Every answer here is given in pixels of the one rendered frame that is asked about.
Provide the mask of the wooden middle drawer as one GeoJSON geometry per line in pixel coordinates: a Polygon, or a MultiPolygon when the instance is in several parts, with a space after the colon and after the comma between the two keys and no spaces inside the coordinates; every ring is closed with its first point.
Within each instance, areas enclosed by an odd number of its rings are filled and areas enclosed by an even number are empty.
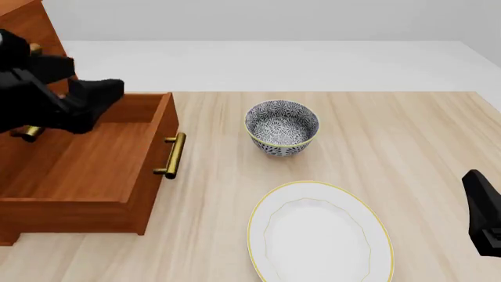
{"type": "Polygon", "coordinates": [[[33,143],[0,133],[0,197],[26,197],[70,144],[86,134],[47,129],[33,143]]]}

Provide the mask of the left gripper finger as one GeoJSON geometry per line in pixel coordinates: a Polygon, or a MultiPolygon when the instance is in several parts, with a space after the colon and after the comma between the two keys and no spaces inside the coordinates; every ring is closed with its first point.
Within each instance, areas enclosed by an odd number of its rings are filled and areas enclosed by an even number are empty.
{"type": "Polygon", "coordinates": [[[69,109],[65,130],[75,134],[90,132],[101,115],[124,95],[121,79],[69,79],[68,86],[69,92],[64,98],[64,104],[69,109]]]}
{"type": "Polygon", "coordinates": [[[33,82],[37,85],[52,84],[74,75],[73,58],[50,55],[33,57],[33,82]]]}

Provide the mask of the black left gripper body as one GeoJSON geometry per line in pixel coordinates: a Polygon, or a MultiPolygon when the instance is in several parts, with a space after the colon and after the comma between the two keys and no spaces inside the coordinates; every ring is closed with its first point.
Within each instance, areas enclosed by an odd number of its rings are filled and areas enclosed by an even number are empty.
{"type": "Polygon", "coordinates": [[[23,125],[67,130],[69,108],[28,70],[13,68],[13,95],[23,125]]]}

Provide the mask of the wooden drawer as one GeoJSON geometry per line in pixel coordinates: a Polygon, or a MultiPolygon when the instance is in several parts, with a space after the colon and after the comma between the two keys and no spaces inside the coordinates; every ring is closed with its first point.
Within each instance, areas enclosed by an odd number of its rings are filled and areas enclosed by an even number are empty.
{"type": "Polygon", "coordinates": [[[2,16],[0,28],[24,38],[30,44],[39,44],[44,54],[66,56],[59,38],[47,16],[2,16]]]}
{"type": "Polygon", "coordinates": [[[171,93],[129,93],[113,105],[61,159],[76,201],[56,213],[60,233],[144,234],[162,180],[153,170],[167,164],[164,138],[177,133],[171,93]]]}
{"type": "Polygon", "coordinates": [[[86,134],[47,129],[33,143],[0,133],[0,197],[26,197],[70,144],[86,134]]]}

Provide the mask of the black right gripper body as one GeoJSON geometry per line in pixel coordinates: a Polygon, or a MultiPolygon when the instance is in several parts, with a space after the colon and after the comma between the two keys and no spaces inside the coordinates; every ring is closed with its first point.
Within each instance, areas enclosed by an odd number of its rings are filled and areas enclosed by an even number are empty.
{"type": "Polygon", "coordinates": [[[501,228],[479,230],[470,238],[479,255],[501,258],[501,228]]]}

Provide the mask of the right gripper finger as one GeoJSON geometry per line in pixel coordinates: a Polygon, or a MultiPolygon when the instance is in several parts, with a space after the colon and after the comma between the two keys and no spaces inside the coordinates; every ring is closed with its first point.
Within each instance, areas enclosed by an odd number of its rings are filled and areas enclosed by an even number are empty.
{"type": "Polygon", "coordinates": [[[469,208],[469,232],[501,229],[501,194],[476,169],[466,173],[462,183],[469,208]]]}

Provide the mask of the wooden cabinet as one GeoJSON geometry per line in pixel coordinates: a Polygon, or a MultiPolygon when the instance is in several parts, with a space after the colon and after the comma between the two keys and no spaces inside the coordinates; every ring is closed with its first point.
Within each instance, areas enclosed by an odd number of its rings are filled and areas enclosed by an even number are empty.
{"type": "MultiPolygon", "coordinates": [[[[0,17],[47,15],[42,0],[0,0],[0,17]]],[[[56,213],[76,201],[73,190],[63,185],[67,163],[59,157],[26,197],[0,197],[0,247],[13,246],[25,232],[60,232],[56,213]]]]}

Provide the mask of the white plate with yellow rim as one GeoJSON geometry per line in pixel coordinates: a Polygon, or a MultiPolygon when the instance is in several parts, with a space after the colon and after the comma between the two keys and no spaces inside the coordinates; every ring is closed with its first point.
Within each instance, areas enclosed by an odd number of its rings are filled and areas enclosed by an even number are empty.
{"type": "Polygon", "coordinates": [[[391,282],[395,257],[377,214],[354,194],[315,181],[268,192],[247,227],[262,282],[391,282]]]}

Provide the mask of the blue white patterned bowl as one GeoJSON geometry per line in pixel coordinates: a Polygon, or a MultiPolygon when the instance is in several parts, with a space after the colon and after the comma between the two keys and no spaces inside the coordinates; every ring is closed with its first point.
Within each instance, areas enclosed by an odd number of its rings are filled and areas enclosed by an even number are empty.
{"type": "Polygon", "coordinates": [[[244,126],[252,142],[266,154],[288,157],[304,150],[317,135],[317,115],[290,100],[266,100],[245,114],[244,126]]]}

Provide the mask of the wooden bottom drawer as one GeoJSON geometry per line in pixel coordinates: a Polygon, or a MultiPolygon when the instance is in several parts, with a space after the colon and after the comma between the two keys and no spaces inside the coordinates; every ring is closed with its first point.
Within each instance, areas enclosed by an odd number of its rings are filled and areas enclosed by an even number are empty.
{"type": "Polygon", "coordinates": [[[144,234],[162,180],[153,170],[167,164],[164,138],[177,133],[171,93],[129,93],[113,105],[61,159],[76,201],[56,213],[60,233],[144,234]]]}

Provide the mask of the wooden top drawer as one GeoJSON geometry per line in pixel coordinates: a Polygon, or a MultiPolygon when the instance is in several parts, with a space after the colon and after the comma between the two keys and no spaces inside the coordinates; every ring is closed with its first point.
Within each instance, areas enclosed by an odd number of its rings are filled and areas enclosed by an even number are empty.
{"type": "Polygon", "coordinates": [[[24,38],[30,44],[39,44],[44,54],[66,56],[59,38],[47,16],[2,16],[0,28],[24,38]]]}

